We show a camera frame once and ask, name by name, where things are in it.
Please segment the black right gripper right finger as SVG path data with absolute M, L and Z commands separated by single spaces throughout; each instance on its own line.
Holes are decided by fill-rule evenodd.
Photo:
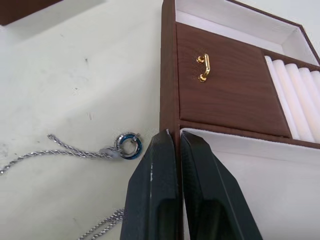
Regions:
M 180 137 L 182 185 L 192 240 L 260 240 L 242 190 L 200 136 Z

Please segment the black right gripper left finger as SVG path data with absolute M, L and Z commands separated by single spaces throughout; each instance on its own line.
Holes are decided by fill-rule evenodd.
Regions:
M 168 130 L 156 134 L 128 182 L 120 239 L 175 240 L 179 192 Z

